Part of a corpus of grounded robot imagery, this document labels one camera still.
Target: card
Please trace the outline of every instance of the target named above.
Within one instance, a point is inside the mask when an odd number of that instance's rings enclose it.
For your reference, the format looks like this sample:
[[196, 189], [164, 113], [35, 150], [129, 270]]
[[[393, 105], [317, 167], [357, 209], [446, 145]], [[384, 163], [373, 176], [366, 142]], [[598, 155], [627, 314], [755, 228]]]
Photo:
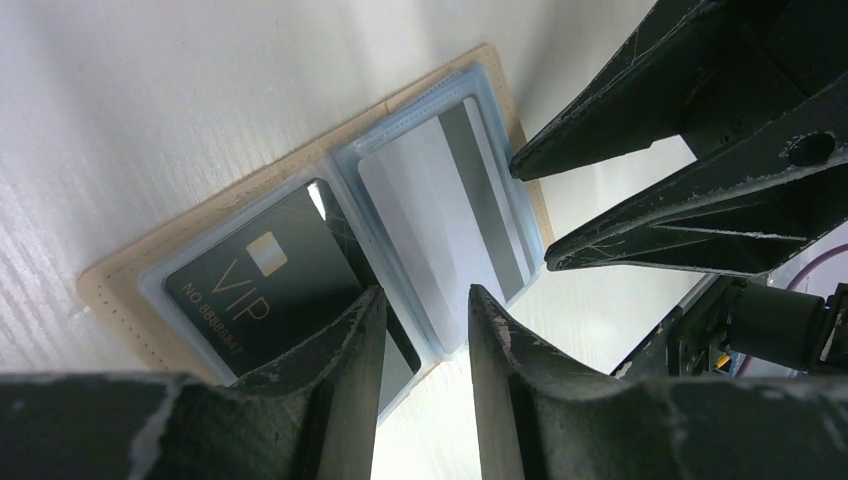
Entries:
[[236, 376], [329, 325], [376, 278], [329, 186], [312, 180], [165, 280]]

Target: white surface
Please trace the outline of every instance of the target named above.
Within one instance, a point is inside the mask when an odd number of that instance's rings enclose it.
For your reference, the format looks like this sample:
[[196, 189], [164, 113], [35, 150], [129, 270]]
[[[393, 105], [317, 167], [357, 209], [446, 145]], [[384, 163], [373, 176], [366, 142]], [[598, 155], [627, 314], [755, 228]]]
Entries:
[[[77, 298], [86, 267], [483, 41], [532, 135], [652, 3], [0, 2], [0, 369], [141, 368]], [[666, 145], [546, 179], [555, 233], [688, 160]], [[546, 273], [513, 311], [608, 369], [695, 278]], [[479, 476], [466, 363], [381, 426], [374, 478]]]

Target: card holder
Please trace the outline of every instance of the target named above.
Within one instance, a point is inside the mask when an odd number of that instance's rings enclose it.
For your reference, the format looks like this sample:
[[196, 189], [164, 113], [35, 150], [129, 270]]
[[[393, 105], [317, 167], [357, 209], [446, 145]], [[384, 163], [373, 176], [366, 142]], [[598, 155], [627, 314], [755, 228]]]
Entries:
[[506, 170], [524, 141], [479, 47], [113, 254], [78, 292], [152, 368], [230, 384], [379, 283], [390, 411], [464, 343], [467, 282], [508, 304], [538, 273], [541, 191]]

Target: black 3d-printed part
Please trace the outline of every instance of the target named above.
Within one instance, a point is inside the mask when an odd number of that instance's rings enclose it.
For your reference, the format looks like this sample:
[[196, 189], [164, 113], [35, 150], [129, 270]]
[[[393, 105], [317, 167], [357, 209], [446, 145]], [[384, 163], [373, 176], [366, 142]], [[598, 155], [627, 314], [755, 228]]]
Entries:
[[647, 380], [596, 372], [471, 290], [485, 480], [841, 478], [848, 380]]
[[372, 287], [230, 388], [182, 374], [0, 378], [8, 478], [367, 479], [386, 337]]
[[752, 276], [848, 220], [846, 18], [830, 0], [657, 2], [511, 169], [534, 179], [674, 134], [698, 161], [554, 243], [548, 268]]

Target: wire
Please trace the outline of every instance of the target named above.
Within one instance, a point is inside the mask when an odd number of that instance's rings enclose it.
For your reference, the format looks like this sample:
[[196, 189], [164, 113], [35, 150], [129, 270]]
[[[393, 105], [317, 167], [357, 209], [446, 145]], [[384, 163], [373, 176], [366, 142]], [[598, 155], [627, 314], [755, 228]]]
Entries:
[[830, 260], [831, 258], [839, 255], [840, 253], [848, 252], [848, 243], [839, 245], [838, 247], [833, 247], [830, 250], [822, 253], [818, 257], [814, 258], [813, 261], [807, 264], [806, 267], [802, 268], [800, 272], [789, 282], [789, 285], [786, 286], [787, 290], [795, 291], [798, 288], [798, 285], [804, 281], [805, 278], [809, 277], [813, 270], [819, 268], [821, 264]]
[[[789, 281], [789, 285], [786, 286], [786, 290], [795, 291], [801, 282], [804, 281], [805, 278], [809, 277], [813, 270], [819, 268], [823, 263], [830, 260], [831, 258], [848, 252], [848, 243], [844, 243], [837, 247], [833, 247], [830, 250], [822, 253], [818, 257], [814, 258], [810, 263], [808, 263], [804, 268], [795, 275], [792, 280]], [[748, 371], [748, 367], [751, 366], [751, 359], [754, 357], [750, 355], [745, 355], [745, 358], [742, 359], [742, 363], [739, 364], [739, 368], [736, 370], [736, 375], [734, 377], [744, 377], [745, 372]]]

